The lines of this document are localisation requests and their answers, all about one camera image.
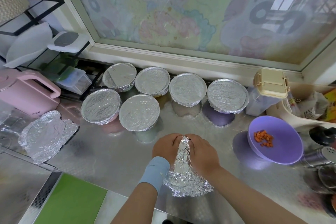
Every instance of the glass pane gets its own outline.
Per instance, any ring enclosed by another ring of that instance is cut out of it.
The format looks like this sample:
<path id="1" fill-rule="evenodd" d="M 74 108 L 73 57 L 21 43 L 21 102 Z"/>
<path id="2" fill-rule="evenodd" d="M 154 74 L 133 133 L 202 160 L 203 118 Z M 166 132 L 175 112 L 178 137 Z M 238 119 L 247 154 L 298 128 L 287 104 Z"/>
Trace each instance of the glass pane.
<path id="1" fill-rule="evenodd" d="M 101 38 L 290 64 L 336 22 L 336 0 L 81 1 Z"/>

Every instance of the kettle lid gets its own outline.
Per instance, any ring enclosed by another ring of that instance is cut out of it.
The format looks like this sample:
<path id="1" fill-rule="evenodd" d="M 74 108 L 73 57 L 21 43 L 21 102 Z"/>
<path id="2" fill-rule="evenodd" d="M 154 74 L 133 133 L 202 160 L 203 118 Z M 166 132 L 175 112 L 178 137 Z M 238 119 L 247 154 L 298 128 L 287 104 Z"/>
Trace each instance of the kettle lid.
<path id="1" fill-rule="evenodd" d="M 12 86 L 18 78 L 20 71 L 9 68 L 0 70 L 0 91 Z"/>

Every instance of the yellow package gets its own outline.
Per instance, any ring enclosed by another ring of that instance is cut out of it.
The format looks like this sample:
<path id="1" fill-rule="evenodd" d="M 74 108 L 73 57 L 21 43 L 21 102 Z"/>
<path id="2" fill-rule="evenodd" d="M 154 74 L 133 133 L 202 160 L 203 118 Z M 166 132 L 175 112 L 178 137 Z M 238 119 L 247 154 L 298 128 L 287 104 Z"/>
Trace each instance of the yellow package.
<path id="1" fill-rule="evenodd" d="M 319 120 L 336 123 L 336 89 L 324 94 L 325 98 L 329 101 L 329 106 Z"/>

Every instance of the window frame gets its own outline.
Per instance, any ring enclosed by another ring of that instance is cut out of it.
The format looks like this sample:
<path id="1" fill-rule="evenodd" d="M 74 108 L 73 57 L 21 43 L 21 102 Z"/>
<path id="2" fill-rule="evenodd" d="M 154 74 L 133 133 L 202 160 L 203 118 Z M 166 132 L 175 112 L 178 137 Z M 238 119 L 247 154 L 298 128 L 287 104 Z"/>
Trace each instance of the window frame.
<path id="1" fill-rule="evenodd" d="M 231 78 L 248 86 L 252 84 L 254 74 L 263 67 L 272 68 L 274 62 L 229 56 L 229 61 L 206 59 L 190 56 L 191 51 L 183 50 L 175 54 L 170 47 L 156 47 L 116 40 L 101 39 L 90 21 L 80 0 L 64 0 L 65 4 L 54 11 L 55 17 L 66 31 L 85 33 L 90 36 L 90 46 L 83 52 L 83 57 L 103 62 L 130 62 L 145 68 L 160 66 L 172 73 L 192 72 L 206 79 Z M 283 70 L 290 81 L 311 84 L 328 85 L 336 80 L 336 29 L 324 39 L 315 50 L 300 64 L 290 66 L 291 70 L 284 69 L 280 62 L 277 66 Z"/>

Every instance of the blue wristband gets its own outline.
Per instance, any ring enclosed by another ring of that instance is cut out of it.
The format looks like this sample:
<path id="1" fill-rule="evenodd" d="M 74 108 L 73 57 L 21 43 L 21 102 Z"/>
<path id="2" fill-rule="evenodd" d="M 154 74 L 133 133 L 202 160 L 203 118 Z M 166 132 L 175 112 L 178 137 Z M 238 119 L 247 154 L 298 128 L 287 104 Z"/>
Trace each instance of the blue wristband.
<path id="1" fill-rule="evenodd" d="M 162 157 L 154 157 L 147 165 L 139 183 L 146 182 L 153 185 L 153 187 L 157 190 L 157 194 L 159 194 L 163 180 L 166 178 L 169 169 L 170 164 L 168 160 Z"/>

